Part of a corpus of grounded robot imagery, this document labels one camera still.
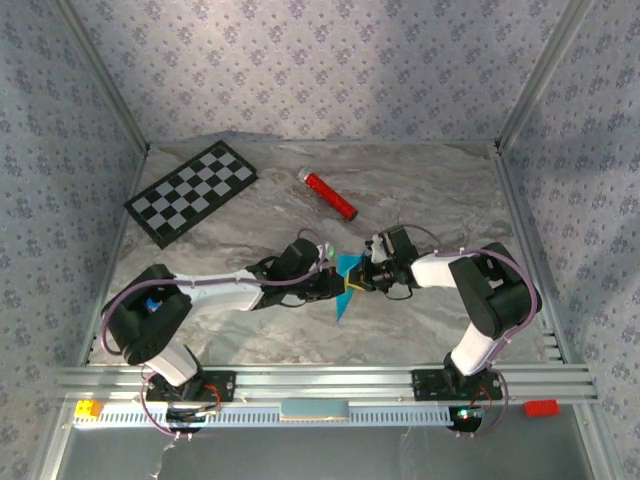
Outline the red tube with clear cap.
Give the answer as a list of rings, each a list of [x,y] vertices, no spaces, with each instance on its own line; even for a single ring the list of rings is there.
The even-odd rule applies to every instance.
[[[317,173],[307,168],[302,168],[298,173],[298,177],[322,200],[339,213],[343,219],[353,221],[357,217],[358,210]]]

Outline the grey rectangular block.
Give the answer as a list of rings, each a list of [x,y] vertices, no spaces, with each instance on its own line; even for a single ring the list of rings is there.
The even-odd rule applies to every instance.
[[[347,400],[289,398],[281,402],[279,416],[282,421],[342,421],[349,414]]]

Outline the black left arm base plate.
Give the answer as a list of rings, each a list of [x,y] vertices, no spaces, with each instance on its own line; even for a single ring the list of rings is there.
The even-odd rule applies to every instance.
[[[234,371],[202,371],[180,386],[171,385],[164,377],[155,375],[145,393],[151,402],[218,403],[234,399],[236,373]]]

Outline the black circuit board with light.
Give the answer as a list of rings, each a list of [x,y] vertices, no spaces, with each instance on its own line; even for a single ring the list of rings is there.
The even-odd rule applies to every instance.
[[[474,435],[481,427],[485,413],[481,407],[450,407],[449,416],[452,424],[448,429],[455,434]]]

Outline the red toy brick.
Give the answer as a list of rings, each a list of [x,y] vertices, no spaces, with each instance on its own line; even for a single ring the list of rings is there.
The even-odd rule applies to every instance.
[[[530,400],[523,404],[524,412],[527,417],[549,417],[556,416],[561,413],[558,402],[554,399]]]

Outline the grey metal shelf sheet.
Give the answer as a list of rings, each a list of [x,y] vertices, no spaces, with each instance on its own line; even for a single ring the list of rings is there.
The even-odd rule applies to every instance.
[[[64,409],[29,480],[625,480],[581,406],[511,408],[486,436],[436,426],[207,428],[173,440],[152,427],[74,427]]]

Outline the aluminium mounting rail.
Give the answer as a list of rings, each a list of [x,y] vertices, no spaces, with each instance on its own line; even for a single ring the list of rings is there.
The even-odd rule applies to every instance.
[[[234,371],[233,401],[239,404],[273,404],[300,398],[338,398],[354,404],[414,402],[411,372],[440,369],[438,365],[331,366],[254,365],[212,366],[207,371]],[[515,364],[496,369],[503,400],[522,403],[554,399],[560,404],[589,404],[598,399],[588,368],[581,364]],[[56,392],[77,398],[129,400],[138,393],[142,369],[125,366],[65,368],[57,374]]]

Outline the aluminium table side rail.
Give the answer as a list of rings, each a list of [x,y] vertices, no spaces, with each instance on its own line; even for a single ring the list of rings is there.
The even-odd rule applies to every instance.
[[[513,222],[515,236],[522,252],[522,265],[534,280],[543,301],[541,312],[536,316],[540,328],[545,335],[552,336],[555,344],[546,347],[547,358],[550,363],[577,363],[572,348],[567,342],[562,330],[560,318],[556,308],[556,300],[552,295],[552,277],[549,268],[539,256],[542,246],[537,230],[528,222],[530,212],[528,203],[517,192],[513,176],[508,171],[508,165],[497,142],[489,143],[489,153],[495,164],[500,187],[505,196]]]
[[[79,353],[77,355],[74,366],[84,368],[89,365],[92,352],[94,351],[94,342],[100,341],[100,332],[102,325],[101,310],[104,302],[107,300],[109,285],[113,278],[119,252],[123,243],[123,238],[126,233],[129,214],[125,209],[123,203],[120,204],[120,211],[117,220],[117,230],[113,239],[108,244],[108,257],[104,274],[102,275],[101,282],[98,286],[97,296],[93,300],[90,314],[88,316],[88,324],[84,331],[83,340],[80,346]]]

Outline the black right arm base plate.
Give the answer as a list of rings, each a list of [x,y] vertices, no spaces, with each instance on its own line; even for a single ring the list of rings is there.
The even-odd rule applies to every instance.
[[[451,369],[418,369],[411,372],[416,401],[502,400],[501,381],[494,372],[481,370],[462,376]]]

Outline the aluminium frame post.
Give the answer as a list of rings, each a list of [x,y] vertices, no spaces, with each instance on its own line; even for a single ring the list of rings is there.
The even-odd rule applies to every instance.
[[[596,0],[568,0],[498,137],[500,154],[514,145]]]
[[[72,3],[70,0],[47,0],[47,2],[69,36],[71,44],[87,68],[105,104],[124,129],[129,142],[141,154],[146,154],[148,142]]]

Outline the black and white checkerboard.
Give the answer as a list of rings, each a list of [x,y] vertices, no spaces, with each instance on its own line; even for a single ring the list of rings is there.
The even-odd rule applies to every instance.
[[[134,195],[125,209],[164,249],[257,179],[256,168],[220,140]]]

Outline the blue square paper sheet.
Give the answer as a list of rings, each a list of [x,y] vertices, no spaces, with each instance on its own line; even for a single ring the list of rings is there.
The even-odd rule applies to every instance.
[[[347,307],[357,287],[349,283],[349,274],[359,266],[364,259],[363,254],[341,254],[337,258],[336,271],[344,280],[344,292],[335,298],[336,322],[339,322],[345,314]]]

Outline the aluminium table rear rail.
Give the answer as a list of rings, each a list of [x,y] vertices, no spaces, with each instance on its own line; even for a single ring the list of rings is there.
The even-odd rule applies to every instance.
[[[151,146],[157,148],[183,148],[183,147],[206,147],[215,143],[215,140],[191,139],[185,141],[174,142],[152,142]],[[493,147],[495,139],[440,139],[440,140],[354,140],[354,139],[313,139],[313,140],[283,140],[283,139],[227,139],[226,143],[230,146],[248,146],[248,145],[451,145],[456,148],[484,148],[486,145]]]

